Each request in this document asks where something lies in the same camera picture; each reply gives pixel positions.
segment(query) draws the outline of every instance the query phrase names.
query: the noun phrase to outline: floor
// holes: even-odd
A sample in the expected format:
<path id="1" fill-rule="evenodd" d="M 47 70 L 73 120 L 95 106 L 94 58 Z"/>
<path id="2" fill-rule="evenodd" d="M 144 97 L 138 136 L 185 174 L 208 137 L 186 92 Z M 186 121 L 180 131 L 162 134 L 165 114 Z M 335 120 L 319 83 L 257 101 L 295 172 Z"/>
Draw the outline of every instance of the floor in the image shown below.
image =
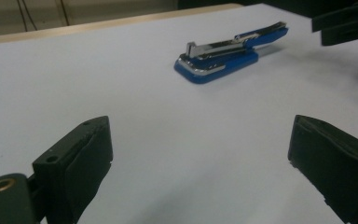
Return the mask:
<path id="1" fill-rule="evenodd" d="M 0 0 L 0 35 L 176 9 L 177 0 Z"/>

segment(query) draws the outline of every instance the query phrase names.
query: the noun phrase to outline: wooden table edge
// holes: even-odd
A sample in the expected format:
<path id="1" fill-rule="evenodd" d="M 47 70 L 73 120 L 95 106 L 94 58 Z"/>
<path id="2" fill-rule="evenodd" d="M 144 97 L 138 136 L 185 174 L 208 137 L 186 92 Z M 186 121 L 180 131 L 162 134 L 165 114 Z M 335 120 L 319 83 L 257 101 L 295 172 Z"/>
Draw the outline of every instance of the wooden table edge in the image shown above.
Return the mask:
<path id="1" fill-rule="evenodd" d="M 111 21 L 97 21 L 92 23 L 65 26 L 65 27 L 52 28 L 52 29 L 46 29 L 40 31 L 17 33 L 17 34 L 10 34 L 10 35 L 0 35 L 0 43 L 36 39 L 36 38 L 43 38 L 43 37 L 50 37 L 50 36 L 57 36 L 57 35 L 77 34 L 85 31 L 98 30 L 107 27 L 121 26 L 121 25 L 133 24 L 138 22 L 144 22 L 144 21 L 156 21 L 156 20 L 163 20 L 163 19 L 169 19 L 175 17 L 191 16 L 201 13 L 228 10 L 237 7 L 243 7 L 243 5 L 224 4 L 224 5 L 211 6 L 211 7 L 197 7 L 191 9 L 183 9 L 183 10 L 161 12 L 161 13 L 149 14 L 143 16 L 129 17 L 129 18 L 123 18 L 123 19 L 117 19 Z"/>

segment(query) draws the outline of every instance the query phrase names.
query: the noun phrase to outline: blue stapler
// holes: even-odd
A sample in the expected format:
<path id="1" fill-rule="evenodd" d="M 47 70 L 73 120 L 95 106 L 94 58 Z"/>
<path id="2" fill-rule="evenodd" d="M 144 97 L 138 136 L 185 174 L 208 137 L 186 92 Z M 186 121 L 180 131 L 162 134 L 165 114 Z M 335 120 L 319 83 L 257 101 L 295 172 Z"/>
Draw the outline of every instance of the blue stapler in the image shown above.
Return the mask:
<path id="1" fill-rule="evenodd" d="M 210 82 L 256 63 L 258 55 L 255 46 L 271 43 L 286 35 L 287 31 L 286 23 L 280 21 L 266 28 L 236 35 L 231 40 L 200 46 L 190 42 L 174 69 L 193 83 Z"/>

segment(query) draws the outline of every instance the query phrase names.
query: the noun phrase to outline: screw hole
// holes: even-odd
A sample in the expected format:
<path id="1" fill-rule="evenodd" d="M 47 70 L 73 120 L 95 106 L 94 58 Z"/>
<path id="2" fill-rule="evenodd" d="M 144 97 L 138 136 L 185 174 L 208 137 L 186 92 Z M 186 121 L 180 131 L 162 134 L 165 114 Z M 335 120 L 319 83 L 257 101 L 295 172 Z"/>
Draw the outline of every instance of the screw hole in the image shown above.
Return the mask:
<path id="1" fill-rule="evenodd" d="M 48 159 L 46 160 L 47 162 L 54 162 L 58 159 L 57 156 L 52 156 L 52 157 L 48 157 Z"/>
<path id="2" fill-rule="evenodd" d="M 1 179 L 0 180 L 0 192 L 10 189 L 15 183 L 16 183 L 16 180 L 13 178 Z"/>

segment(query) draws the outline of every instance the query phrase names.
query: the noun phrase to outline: white surface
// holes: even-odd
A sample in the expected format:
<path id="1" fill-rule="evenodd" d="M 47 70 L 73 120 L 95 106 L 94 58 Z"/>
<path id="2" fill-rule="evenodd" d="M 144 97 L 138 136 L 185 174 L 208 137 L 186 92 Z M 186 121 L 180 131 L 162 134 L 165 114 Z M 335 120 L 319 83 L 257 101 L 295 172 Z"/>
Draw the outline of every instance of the white surface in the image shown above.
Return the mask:
<path id="1" fill-rule="evenodd" d="M 206 85 L 172 69 L 189 41 L 276 21 L 289 33 L 256 64 Z M 110 117 L 113 167 L 79 223 L 342 223 L 286 158 L 296 114 L 358 137 L 358 41 L 320 47 L 272 7 L 0 44 L 0 175 Z"/>

